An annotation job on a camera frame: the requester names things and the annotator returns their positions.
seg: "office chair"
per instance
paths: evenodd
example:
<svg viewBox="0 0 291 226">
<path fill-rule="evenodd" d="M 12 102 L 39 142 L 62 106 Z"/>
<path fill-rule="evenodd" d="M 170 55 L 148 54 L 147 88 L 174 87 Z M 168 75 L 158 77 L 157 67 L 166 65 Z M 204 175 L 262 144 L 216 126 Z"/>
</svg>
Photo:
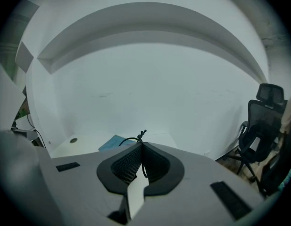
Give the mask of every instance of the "office chair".
<svg viewBox="0 0 291 226">
<path fill-rule="evenodd" d="M 226 156 L 241 162 L 237 174 L 246 165 L 253 177 L 251 182 L 256 181 L 259 189 L 260 183 L 250 164 L 264 161 L 270 154 L 275 138 L 279 135 L 281 118 L 283 115 L 283 89 L 272 84 L 260 84 L 257 99 L 248 103 L 248 121 L 242 124 L 239 136 L 240 156 Z M 256 138 L 260 139 L 256 150 L 251 145 Z"/>
</svg>

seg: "black cable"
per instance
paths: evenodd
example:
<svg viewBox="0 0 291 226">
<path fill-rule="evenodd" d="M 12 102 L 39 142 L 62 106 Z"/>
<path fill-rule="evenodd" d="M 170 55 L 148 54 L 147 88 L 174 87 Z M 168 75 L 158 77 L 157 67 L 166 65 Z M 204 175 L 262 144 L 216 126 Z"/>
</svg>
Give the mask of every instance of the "black cable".
<svg viewBox="0 0 291 226">
<path fill-rule="evenodd" d="M 32 127 L 34 128 L 34 130 L 35 130 L 35 131 L 40 135 L 40 137 L 41 137 L 41 139 L 42 139 L 43 147 L 46 148 L 45 142 L 43 141 L 43 138 L 42 138 L 41 134 L 40 134 L 39 131 L 38 131 L 37 129 L 35 129 L 35 127 L 30 123 L 30 121 L 29 121 L 29 116 L 28 116 L 28 115 L 27 115 L 27 120 L 28 120 L 30 126 L 32 126 Z"/>
<path fill-rule="evenodd" d="M 145 174 L 145 171 L 144 171 L 144 165 L 142 164 L 142 172 L 143 172 L 143 175 L 145 178 L 149 178 L 146 174 Z"/>
<path fill-rule="evenodd" d="M 127 138 L 127 139 L 124 139 L 124 140 L 119 144 L 119 146 L 121 146 L 121 144 L 122 144 L 123 142 L 125 142 L 125 141 L 127 141 L 127 140 L 131 140 L 131 139 L 134 139 L 134 140 L 137 140 L 137 142 L 140 141 L 141 143 L 143 143 L 141 139 L 138 139 L 138 138 L 135 138 L 135 137 L 129 137 L 129 138 Z"/>
<path fill-rule="evenodd" d="M 41 139 L 42 139 L 42 136 L 41 136 L 41 134 L 38 132 L 38 130 L 37 129 L 35 129 L 35 131 L 40 135 L 40 137 L 41 137 Z M 45 143 L 44 143 L 44 141 L 43 141 L 43 139 L 42 139 L 42 143 L 43 143 L 43 147 L 44 148 L 46 148 L 46 146 L 45 146 Z"/>
<path fill-rule="evenodd" d="M 35 128 L 35 127 L 30 123 L 30 121 L 29 121 L 29 116 L 28 116 L 28 115 L 27 115 L 27 120 L 28 120 L 30 126 L 32 126 L 33 128 Z"/>
<path fill-rule="evenodd" d="M 145 134 L 145 132 L 147 132 L 147 130 L 142 130 L 141 131 L 141 133 L 137 136 L 137 138 L 135 138 L 135 137 L 129 137 L 129 138 L 127 138 L 127 139 L 124 139 L 120 144 L 119 144 L 119 146 L 121 146 L 122 145 L 122 143 L 123 142 L 125 142 L 125 141 L 127 141 L 127 140 L 130 140 L 130 139 L 134 139 L 134 140 L 137 140 L 137 142 L 141 142 L 142 144 L 143 144 L 143 141 L 142 141 L 142 136 Z"/>
</svg>

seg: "blue notebook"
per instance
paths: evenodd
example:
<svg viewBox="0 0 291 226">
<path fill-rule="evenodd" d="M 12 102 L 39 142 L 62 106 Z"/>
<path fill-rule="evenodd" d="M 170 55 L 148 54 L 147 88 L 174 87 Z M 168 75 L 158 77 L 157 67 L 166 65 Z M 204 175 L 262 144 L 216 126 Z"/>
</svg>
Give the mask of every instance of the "blue notebook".
<svg viewBox="0 0 291 226">
<path fill-rule="evenodd" d="M 108 150 L 108 149 L 111 149 L 111 148 L 114 148 L 114 147 L 118 147 L 119 144 L 124 140 L 125 138 L 123 137 L 120 137 L 120 136 L 117 136 L 117 135 L 114 135 L 109 141 L 107 141 L 105 144 L 103 144 L 98 150 L 99 151 L 104 151 L 104 150 Z M 134 141 L 131 141 L 131 140 L 127 140 L 125 142 L 123 142 L 121 144 L 121 146 L 123 145 L 128 145 L 128 144 L 131 144 L 131 143 L 134 143 Z"/>
</svg>

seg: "chair wheel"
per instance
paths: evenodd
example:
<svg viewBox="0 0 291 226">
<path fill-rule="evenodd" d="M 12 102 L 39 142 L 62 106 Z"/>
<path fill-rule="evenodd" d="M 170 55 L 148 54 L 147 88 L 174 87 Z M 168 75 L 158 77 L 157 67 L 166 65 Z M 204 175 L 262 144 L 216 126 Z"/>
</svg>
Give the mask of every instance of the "chair wheel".
<svg viewBox="0 0 291 226">
<path fill-rule="evenodd" d="M 254 182 L 255 182 L 255 178 L 256 178 L 256 177 L 254 177 L 254 176 L 250 177 L 250 178 L 249 178 L 249 182 L 250 182 L 250 183 L 254 183 Z"/>
</svg>

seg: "wire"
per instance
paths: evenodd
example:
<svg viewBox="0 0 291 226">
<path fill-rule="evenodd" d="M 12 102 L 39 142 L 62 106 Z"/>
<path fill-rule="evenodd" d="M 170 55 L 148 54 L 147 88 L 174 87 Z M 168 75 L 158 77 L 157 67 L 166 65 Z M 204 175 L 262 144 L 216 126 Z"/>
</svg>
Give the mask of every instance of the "wire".
<svg viewBox="0 0 291 226">
<path fill-rule="evenodd" d="M 27 120 L 28 120 L 30 126 L 32 126 L 33 128 L 35 128 L 35 127 L 30 123 L 30 121 L 29 121 L 29 116 L 28 116 L 28 115 L 27 115 Z"/>
<path fill-rule="evenodd" d="M 35 129 L 35 131 L 40 135 L 40 137 L 41 137 L 41 139 L 42 139 L 42 136 L 41 136 L 41 134 L 38 132 L 38 130 L 37 129 Z M 44 143 L 44 141 L 43 141 L 43 139 L 42 139 L 42 143 L 43 143 L 43 147 L 44 148 L 46 148 L 46 145 L 45 145 L 45 143 Z"/>
<path fill-rule="evenodd" d="M 127 139 L 124 139 L 120 144 L 119 144 L 119 146 L 121 146 L 122 145 L 122 143 L 123 142 L 125 142 L 125 141 L 127 141 L 127 140 L 131 140 L 131 139 L 134 139 L 134 140 L 137 140 L 137 142 L 141 142 L 141 143 L 143 143 L 142 142 L 142 140 L 141 139 L 139 139 L 139 138 L 135 138 L 135 137 L 129 137 L 129 138 L 127 138 Z"/>
<path fill-rule="evenodd" d="M 34 128 L 34 130 L 35 130 L 35 131 L 40 135 L 40 137 L 41 137 L 41 139 L 42 139 L 43 147 L 46 148 L 45 142 L 43 141 L 43 138 L 42 138 L 41 134 L 40 134 L 39 131 L 38 131 L 37 129 L 35 129 L 35 127 L 30 123 L 30 121 L 29 121 L 29 116 L 28 116 L 28 115 L 27 115 L 27 120 L 28 120 L 30 126 L 32 126 L 32 127 Z"/>
<path fill-rule="evenodd" d="M 145 178 L 149 178 L 149 176 L 147 176 L 147 175 L 145 174 L 143 163 L 142 163 L 142 172 L 143 172 L 143 175 L 144 175 Z"/>
</svg>

